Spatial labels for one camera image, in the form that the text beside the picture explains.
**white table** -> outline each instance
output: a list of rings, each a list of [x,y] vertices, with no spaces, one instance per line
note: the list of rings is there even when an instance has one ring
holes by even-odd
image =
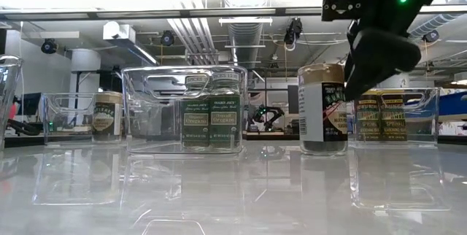
[[[467,234],[467,153],[6,149],[0,234]]]

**computer monitor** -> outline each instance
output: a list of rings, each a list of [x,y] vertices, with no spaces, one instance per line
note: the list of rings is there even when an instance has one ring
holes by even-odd
[[[39,108],[39,102],[41,101],[42,93],[25,93],[23,99],[21,99],[21,105],[18,110],[18,114],[21,115],[36,115]]]

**ceiling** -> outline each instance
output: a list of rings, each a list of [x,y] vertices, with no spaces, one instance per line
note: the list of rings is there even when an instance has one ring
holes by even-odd
[[[427,19],[432,18],[432,15],[419,16],[411,28],[414,28]],[[256,67],[268,67],[273,61],[273,54],[277,55],[277,64],[279,67],[300,67],[310,63],[336,63],[343,59],[349,50],[349,45],[343,42],[346,39],[345,32],[349,24],[348,21],[334,21],[332,23],[324,23],[320,21],[320,17],[309,16],[301,17],[303,23],[303,33],[300,41],[312,42],[315,45],[297,44],[294,51],[287,51],[282,45],[277,46],[276,43],[282,43],[285,30],[290,24],[290,17],[273,17],[272,23],[263,23],[263,30],[260,45],[265,45],[258,51]],[[215,48],[219,51],[230,52],[230,49],[225,48],[229,45],[228,27],[226,24],[221,25],[219,18],[207,19],[209,29],[212,35],[212,40]],[[23,25],[23,38],[40,45],[43,39],[30,38],[30,33],[42,32],[65,32],[77,31],[79,38],[73,39],[57,39],[57,43],[61,47],[67,49],[74,48],[94,48],[102,55],[103,68],[109,68],[114,65],[120,66],[138,66],[141,65],[135,55],[129,53],[125,48],[111,47],[112,45],[102,39],[103,26],[106,23],[104,20],[86,20],[86,21],[56,21],[56,22],[31,22]],[[175,44],[170,47],[161,49],[160,36],[165,30],[173,31],[171,25],[165,19],[155,20],[119,20],[120,24],[129,24],[137,32],[137,40],[141,42],[152,55],[183,55],[185,47],[176,38]],[[448,24],[438,28],[441,40],[427,45],[421,45],[422,62],[432,61],[435,66],[462,66],[467,65],[467,17],[465,15],[459,17]],[[335,41],[335,45],[322,45]],[[185,64],[183,59],[163,59],[163,65],[180,65]],[[445,76],[439,78],[445,80],[455,70],[439,72],[436,71],[436,76]],[[283,77],[284,72],[269,74],[275,77]],[[295,72],[288,72],[287,76],[296,75]],[[412,75],[424,76],[424,71],[414,72]]]

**green label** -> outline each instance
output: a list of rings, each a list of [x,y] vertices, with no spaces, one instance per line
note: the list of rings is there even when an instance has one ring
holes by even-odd
[[[183,141],[209,141],[209,100],[186,101],[183,108]]]
[[[242,129],[240,121],[240,96],[212,96],[210,98],[211,123],[209,138],[211,142],[229,142],[234,135],[239,140]]]

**plastic bin handle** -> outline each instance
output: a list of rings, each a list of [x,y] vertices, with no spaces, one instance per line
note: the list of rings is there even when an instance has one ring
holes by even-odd
[[[61,107],[60,101],[61,99],[68,99],[68,100],[78,100],[78,99],[90,99],[90,103],[88,107],[84,109],[78,108],[70,108],[70,107]],[[70,96],[70,97],[58,97],[54,99],[54,104],[58,107],[60,112],[86,112],[89,110],[89,107],[93,104],[94,98],[92,96]]]
[[[206,83],[203,85],[203,88],[198,93],[193,94],[192,96],[159,96],[154,92],[154,90],[150,91],[151,96],[153,96],[155,99],[160,99],[160,100],[197,99],[199,96],[201,96],[201,94],[204,92],[204,90],[206,90],[206,87],[209,84],[209,75],[208,74],[204,74],[204,73],[197,73],[197,74],[194,74],[194,73],[179,73],[179,74],[196,75],[196,76],[200,76],[200,77],[203,76],[203,77],[206,77],[207,80],[206,80]],[[144,85],[148,85],[150,79],[154,79],[154,78],[172,78],[172,77],[174,77],[173,74],[149,74],[146,77],[144,77],[143,83],[144,83]]]
[[[398,107],[398,109],[410,110],[410,109],[418,109],[425,103],[425,94],[423,93],[382,93],[379,97],[381,97],[381,102],[383,105],[386,106],[385,99],[383,96],[400,96],[400,95],[410,95],[410,96],[420,96],[417,104],[405,106],[405,107]]]

